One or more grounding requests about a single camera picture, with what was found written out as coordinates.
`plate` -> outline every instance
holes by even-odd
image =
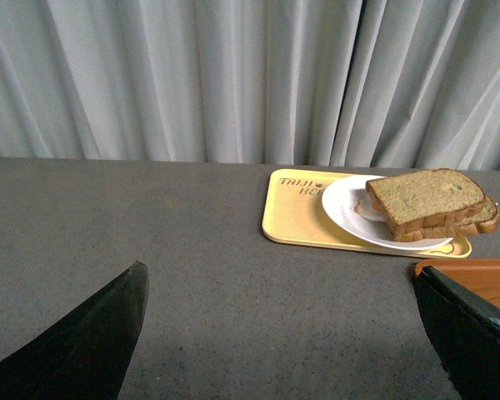
[[[384,178],[377,175],[354,175],[330,184],[322,194],[322,206],[326,214],[339,227],[369,243],[397,250],[421,251],[438,248],[452,240],[423,239],[416,242],[394,242],[385,222],[368,221],[354,211],[359,201],[367,196],[365,182]]]

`gray countertop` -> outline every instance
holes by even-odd
[[[0,159],[0,360],[139,260],[150,295],[121,399],[459,398],[418,315],[417,259],[263,236],[279,168]],[[500,202],[500,172],[467,175]],[[500,258],[500,227],[470,241]]]

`orange tray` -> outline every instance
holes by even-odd
[[[265,235],[278,243],[415,258],[466,258],[471,253],[465,237],[412,252],[371,244],[344,231],[324,212],[321,196],[330,183],[349,176],[352,174],[297,169],[273,172],[262,220]]]
[[[434,267],[479,297],[500,308],[500,258],[475,260],[424,260],[415,266],[418,276],[424,267]]]

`sandwich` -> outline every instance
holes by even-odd
[[[498,205],[471,178],[452,169],[373,179],[366,189],[368,200],[361,201],[356,212],[387,223],[396,242],[455,238],[498,228]]]

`yellow tray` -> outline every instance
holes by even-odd
[[[262,221],[265,235],[278,243],[415,258],[466,258],[471,253],[465,237],[430,250],[404,252],[365,242],[344,231],[324,212],[321,196],[330,183],[351,175],[297,169],[273,172]]]

